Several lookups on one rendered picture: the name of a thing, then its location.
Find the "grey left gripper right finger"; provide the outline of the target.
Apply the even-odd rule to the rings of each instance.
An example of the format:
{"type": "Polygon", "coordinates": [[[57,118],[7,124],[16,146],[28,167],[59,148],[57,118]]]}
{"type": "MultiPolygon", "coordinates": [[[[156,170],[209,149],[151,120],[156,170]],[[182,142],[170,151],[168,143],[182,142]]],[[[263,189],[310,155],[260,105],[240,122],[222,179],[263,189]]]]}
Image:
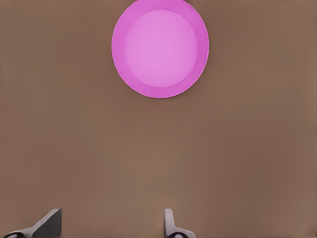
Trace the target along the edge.
{"type": "Polygon", "coordinates": [[[177,227],[174,222],[173,210],[164,209],[164,238],[196,238],[194,232],[177,227]]]}

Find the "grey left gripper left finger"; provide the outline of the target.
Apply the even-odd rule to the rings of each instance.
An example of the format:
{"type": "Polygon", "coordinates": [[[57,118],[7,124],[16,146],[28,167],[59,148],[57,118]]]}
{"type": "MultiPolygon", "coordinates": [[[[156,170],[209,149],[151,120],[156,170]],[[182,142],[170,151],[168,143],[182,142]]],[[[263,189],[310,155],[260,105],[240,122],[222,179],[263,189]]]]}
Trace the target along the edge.
{"type": "Polygon", "coordinates": [[[13,231],[3,238],[60,238],[62,231],[62,210],[54,208],[35,225],[13,231]]]}

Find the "pink round plate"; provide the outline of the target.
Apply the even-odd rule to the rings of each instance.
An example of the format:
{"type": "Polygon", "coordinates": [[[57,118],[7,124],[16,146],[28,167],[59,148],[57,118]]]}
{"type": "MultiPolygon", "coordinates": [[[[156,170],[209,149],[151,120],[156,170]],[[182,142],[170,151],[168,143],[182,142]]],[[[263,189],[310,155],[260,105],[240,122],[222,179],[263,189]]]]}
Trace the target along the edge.
{"type": "Polygon", "coordinates": [[[209,36],[199,13],[185,0],[136,0],[112,35],[112,58],[137,93],[169,98],[189,89],[209,56],[209,36]]]}

